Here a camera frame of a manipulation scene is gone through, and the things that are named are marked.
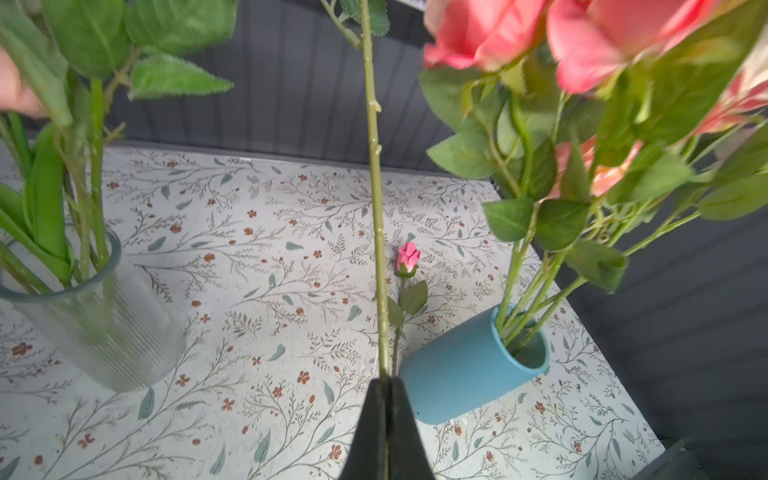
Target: blue vase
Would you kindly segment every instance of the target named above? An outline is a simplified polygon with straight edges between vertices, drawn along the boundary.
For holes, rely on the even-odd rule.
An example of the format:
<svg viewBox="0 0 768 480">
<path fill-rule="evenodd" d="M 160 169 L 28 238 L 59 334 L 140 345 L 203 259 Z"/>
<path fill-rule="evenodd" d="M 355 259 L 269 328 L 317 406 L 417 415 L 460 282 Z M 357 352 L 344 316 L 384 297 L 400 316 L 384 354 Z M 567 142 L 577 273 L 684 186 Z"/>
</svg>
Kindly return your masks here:
<svg viewBox="0 0 768 480">
<path fill-rule="evenodd" d="M 496 331 L 498 306 L 478 313 L 406 358 L 399 377 L 416 418 L 430 425 L 471 412 L 549 367 L 541 331 L 512 357 Z"/>
</svg>

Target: green stem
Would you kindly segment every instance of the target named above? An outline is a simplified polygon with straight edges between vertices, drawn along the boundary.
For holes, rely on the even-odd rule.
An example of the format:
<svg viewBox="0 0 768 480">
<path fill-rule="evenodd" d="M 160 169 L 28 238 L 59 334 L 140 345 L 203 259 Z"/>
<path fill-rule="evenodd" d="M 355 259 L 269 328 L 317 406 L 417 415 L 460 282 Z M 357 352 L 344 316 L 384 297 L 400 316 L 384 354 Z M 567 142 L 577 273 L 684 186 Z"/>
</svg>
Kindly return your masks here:
<svg viewBox="0 0 768 480">
<path fill-rule="evenodd" d="M 368 152 L 371 170 L 371 197 L 373 206 L 373 231 L 376 246 L 376 305 L 379 314 L 379 378 L 389 378 L 389 309 L 386 289 L 386 243 L 384 241 L 384 207 L 382 204 L 382 173 L 379 155 L 379 126 L 376 120 L 381 105 L 376 101 L 376 84 L 373 77 L 373 42 L 371 39 L 371 12 L 368 0 L 360 0 L 360 24 L 362 26 L 362 59 L 366 74 L 366 111 L 368 117 Z"/>
<path fill-rule="evenodd" d="M 25 177 L 31 173 L 32 169 L 32 152 L 29 150 L 29 142 L 27 141 L 27 132 L 24 130 L 24 122 L 21 115 L 9 111 L 8 119 L 11 124 L 11 132 L 16 143 L 16 150 L 18 152 L 18 158 L 21 161 L 24 168 L 22 172 Z"/>
<path fill-rule="evenodd" d="M 323 8 L 328 12 L 328 16 L 333 20 L 333 24 L 336 26 L 336 28 L 339 29 L 339 31 L 344 35 L 344 38 L 357 50 L 363 50 L 362 46 L 362 40 L 360 37 L 357 36 L 357 34 L 349 30 L 347 27 L 344 26 L 344 20 L 340 17 L 336 16 L 336 13 L 333 12 L 333 7 L 328 4 L 326 0 L 320 0 L 320 3 L 323 4 Z M 360 9 L 360 23 L 362 24 L 362 8 Z"/>
<path fill-rule="evenodd" d="M 11 250 L 0 243 L 0 258 L 2 258 L 5 267 L 11 273 L 11 275 L 25 288 L 27 286 L 34 287 L 40 293 L 50 293 L 51 289 L 40 278 L 35 275 L 29 268 L 18 259 Z"/>
<path fill-rule="evenodd" d="M 103 269 L 109 261 L 107 234 L 104 228 L 104 208 L 101 203 L 101 171 L 104 159 L 104 85 L 100 78 L 91 79 L 91 201 L 93 202 L 94 237 L 98 263 L 96 270 Z"/>
<path fill-rule="evenodd" d="M 528 125 L 525 124 L 525 120 L 523 120 L 521 114 L 522 106 L 520 102 L 520 95 L 512 92 L 511 102 L 509 104 L 510 118 L 512 120 L 512 127 L 515 128 L 515 131 L 518 133 L 520 140 L 522 140 L 523 150 L 525 151 L 525 162 L 523 163 L 523 172 L 520 176 L 520 195 L 525 197 L 531 184 L 531 175 L 533 172 L 534 161 L 534 145 L 531 132 L 528 129 Z"/>
</svg>

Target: glass vase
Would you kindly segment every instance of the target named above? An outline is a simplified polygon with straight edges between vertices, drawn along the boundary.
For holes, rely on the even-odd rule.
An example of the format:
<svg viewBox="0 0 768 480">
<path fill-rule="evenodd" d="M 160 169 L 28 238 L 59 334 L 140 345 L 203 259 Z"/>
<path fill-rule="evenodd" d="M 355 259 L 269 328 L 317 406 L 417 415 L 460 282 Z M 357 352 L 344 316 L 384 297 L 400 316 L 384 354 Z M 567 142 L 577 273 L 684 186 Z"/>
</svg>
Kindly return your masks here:
<svg viewBox="0 0 768 480">
<path fill-rule="evenodd" d="M 67 234 L 78 252 L 74 230 Z M 184 351 L 184 331 L 138 276 L 117 235 L 110 230 L 107 237 L 109 262 L 88 282 L 34 294 L 3 272 L 0 299 L 12 303 L 92 379 L 115 392 L 128 392 L 156 382 L 175 367 Z M 18 242 L 8 247 L 49 286 L 61 287 Z"/>
</svg>

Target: serrated leaf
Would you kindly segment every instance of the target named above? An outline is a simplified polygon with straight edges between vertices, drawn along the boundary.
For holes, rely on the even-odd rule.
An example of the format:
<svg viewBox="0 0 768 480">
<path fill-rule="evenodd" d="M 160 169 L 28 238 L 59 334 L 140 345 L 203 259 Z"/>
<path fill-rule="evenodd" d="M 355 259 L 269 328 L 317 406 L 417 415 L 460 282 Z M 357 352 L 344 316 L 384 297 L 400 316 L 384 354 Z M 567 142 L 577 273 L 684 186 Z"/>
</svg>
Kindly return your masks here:
<svg viewBox="0 0 768 480">
<path fill-rule="evenodd" d="M 538 211 L 536 241 L 545 250 L 567 248 L 581 235 L 588 214 L 589 204 L 573 200 L 545 200 Z"/>
<path fill-rule="evenodd" d="M 387 299 L 389 300 L 389 306 L 387 307 L 389 312 L 389 325 L 398 328 L 402 326 L 402 324 L 406 321 L 406 318 L 402 314 L 400 305 L 398 305 L 391 296 L 388 296 Z"/>
<path fill-rule="evenodd" d="M 321 443 L 325 442 L 327 439 L 331 438 L 331 435 L 333 435 L 333 430 L 336 428 L 335 425 L 331 425 L 326 429 L 325 432 L 320 436 L 319 439 L 317 439 L 317 443 L 315 445 L 320 445 Z"/>
<path fill-rule="evenodd" d="M 195 405 L 197 405 L 198 403 L 205 403 L 205 402 L 204 402 L 203 400 L 197 400 L 196 402 L 184 402 L 184 403 L 180 403 L 180 404 L 176 405 L 176 408 L 174 408 L 174 410 L 186 410 L 186 409 L 191 409 L 192 407 L 194 407 L 194 406 L 195 406 Z"/>
<path fill-rule="evenodd" d="M 427 304 L 428 297 L 427 282 L 421 280 L 403 291 L 400 296 L 400 305 L 402 305 L 402 309 L 406 312 L 416 315 Z"/>
<path fill-rule="evenodd" d="M 734 220 L 768 205 L 768 175 L 736 180 L 702 198 L 696 205 L 705 220 Z"/>
<path fill-rule="evenodd" d="M 185 55 L 232 37 L 237 0 L 134 0 L 125 26 L 140 47 Z"/>
<path fill-rule="evenodd" d="M 357 316 L 362 313 L 362 309 L 357 305 L 352 305 L 352 308 L 349 309 L 349 315 L 346 317 L 347 322 L 353 321 Z"/>
<path fill-rule="evenodd" d="M 325 380 L 323 380 L 323 393 L 326 394 L 326 400 L 328 400 L 328 405 L 332 405 L 333 400 L 336 397 L 333 395 L 333 390 L 331 389 L 330 385 L 328 385 Z"/>
<path fill-rule="evenodd" d="M 266 435 L 259 442 L 259 446 L 256 447 L 256 451 L 253 453 L 254 462 L 261 464 L 266 461 L 266 454 L 270 451 L 270 433 L 271 431 L 267 430 Z"/>
<path fill-rule="evenodd" d="M 124 0 L 43 0 L 45 21 L 69 64 L 86 77 L 104 78 L 131 53 Z"/>
<path fill-rule="evenodd" d="M 533 214 L 533 200 L 500 200 L 484 202 L 482 205 L 488 226 L 502 242 L 516 242 L 525 237 Z"/>
<path fill-rule="evenodd" d="M 427 150 L 427 155 L 443 170 L 472 180 L 488 178 L 498 168 L 488 152 L 484 134 L 459 132 Z"/>
<path fill-rule="evenodd" d="M 16 2 L 0 2 L 0 45 L 51 119 L 62 127 L 72 125 L 67 61 Z"/>
<path fill-rule="evenodd" d="M 180 95 L 219 94 L 232 87 L 231 81 L 215 77 L 194 63 L 170 55 L 157 54 L 140 60 L 134 66 L 128 98 L 135 101 Z"/>
<path fill-rule="evenodd" d="M 577 240 L 566 264 L 601 289 L 614 293 L 624 278 L 629 258 L 619 250 L 589 240 Z"/>
<path fill-rule="evenodd" d="M 275 360 L 279 359 L 283 354 L 286 352 L 286 347 L 281 343 L 277 346 L 275 349 L 275 353 L 272 354 L 269 360 L 267 362 L 274 362 Z"/>
<path fill-rule="evenodd" d="M 152 387 L 147 388 L 147 393 L 144 394 L 144 398 L 139 405 L 139 420 L 148 419 L 149 415 L 152 415 L 154 411 L 154 390 Z"/>
<path fill-rule="evenodd" d="M 150 243 L 149 247 L 147 247 L 147 251 L 154 252 L 156 250 L 159 250 L 160 247 L 163 246 L 163 243 L 165 243 L 165 235 L 163 235 L 162 237 L 158 238 L 154 242 Z"/>
</svg>

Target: floral pattern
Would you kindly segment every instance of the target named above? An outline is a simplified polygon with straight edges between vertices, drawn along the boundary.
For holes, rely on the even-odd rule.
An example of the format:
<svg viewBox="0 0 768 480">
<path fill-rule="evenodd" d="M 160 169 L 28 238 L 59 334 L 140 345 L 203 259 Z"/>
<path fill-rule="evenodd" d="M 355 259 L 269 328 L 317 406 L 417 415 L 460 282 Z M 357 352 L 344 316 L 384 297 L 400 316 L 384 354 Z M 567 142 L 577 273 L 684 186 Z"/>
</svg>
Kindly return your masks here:
<svg viewBox="0 0 768 480">
<path fill-rule="evenodd" d="M 388 255 L 415 241 L 430 289 L 405 356 L 498 301 L 510 249 L 482 214 L 490 184 L 383 180 Z M 0 476 L 338 476 L 377 371 L 367 172 L 111 149 L 104 181 L 108 225 L 187 347 L 163 381 L 114 394 L 0 305 Z M 526 259 L 521 286 L 538 264 Z M 663 451 L 570 306 L 545 333 L 545 374 L 419 425 L 437 478 L 631 478 Z"/>
</svg>

